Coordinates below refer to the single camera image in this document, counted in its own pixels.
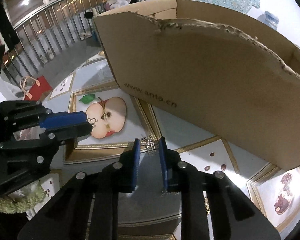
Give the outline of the gold heart earring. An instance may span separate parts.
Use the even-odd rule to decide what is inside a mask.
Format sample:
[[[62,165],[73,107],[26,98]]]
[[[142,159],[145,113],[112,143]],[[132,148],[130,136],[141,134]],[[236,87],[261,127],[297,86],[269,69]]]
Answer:
[[[93,126],[96,127],[98,123],[98,119],[96,118],[87,118],[87,121]]]

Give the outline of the blue water jug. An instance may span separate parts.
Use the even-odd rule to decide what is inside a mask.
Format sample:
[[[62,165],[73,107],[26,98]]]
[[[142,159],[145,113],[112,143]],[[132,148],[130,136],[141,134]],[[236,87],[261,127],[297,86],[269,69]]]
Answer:
[[[273,15],[272,13],[265,11],[263,14],[258,16],[257,20],[271,27],[272,29],[277,30],[279,18]]]

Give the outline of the red gift bag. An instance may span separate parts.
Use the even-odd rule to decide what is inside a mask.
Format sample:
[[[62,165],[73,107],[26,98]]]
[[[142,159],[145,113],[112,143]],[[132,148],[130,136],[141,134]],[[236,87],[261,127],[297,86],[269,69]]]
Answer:
[[[27,81],[33,81],[30,88],[26,88]],[[24,76],[19,81],[19,86],[24,94],[24,101],[43,101],[52,92],[52,87],[43,75],[38,78]]]

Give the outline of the brown cardboard box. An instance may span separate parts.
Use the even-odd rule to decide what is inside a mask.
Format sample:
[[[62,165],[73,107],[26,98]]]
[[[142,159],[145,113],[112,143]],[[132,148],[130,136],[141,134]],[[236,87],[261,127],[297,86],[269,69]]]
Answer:
[[[126,93],[284,169],[300,166],[300,48],[240,12],[143,1],[94,18]]]

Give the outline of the metal stair railing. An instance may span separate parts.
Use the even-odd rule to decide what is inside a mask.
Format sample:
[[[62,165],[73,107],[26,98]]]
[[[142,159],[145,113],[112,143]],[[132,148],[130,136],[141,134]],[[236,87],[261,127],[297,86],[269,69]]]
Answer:
[[[14,22],[19,44],[4,55],[2,77],[45,76],[52,84],[100,51],[93,23],[85,15],[106,10],[107,0],[51,0]]]

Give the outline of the silver charm keychain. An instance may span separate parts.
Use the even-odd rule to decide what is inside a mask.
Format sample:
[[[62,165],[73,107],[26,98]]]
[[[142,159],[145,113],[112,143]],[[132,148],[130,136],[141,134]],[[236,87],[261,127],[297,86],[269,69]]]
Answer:
[[[156,153],[154,139],[151,135],[147,137],[141,137],[140,141],[144,143],[146,152],[150,157],[154,156]]]

